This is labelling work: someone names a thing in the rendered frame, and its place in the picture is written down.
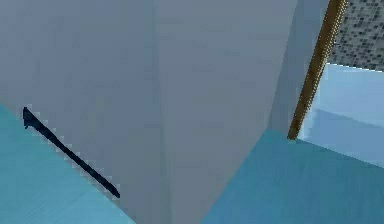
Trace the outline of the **brown wooden door frame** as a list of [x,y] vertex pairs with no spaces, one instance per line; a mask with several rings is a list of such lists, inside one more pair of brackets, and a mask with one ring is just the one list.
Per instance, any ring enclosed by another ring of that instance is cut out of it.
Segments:
[[335,43],[348,0],[329,0],[321,29],[313,50],[304,83],[299,95],[287,138],[295,140],[310,110],[322,73]]

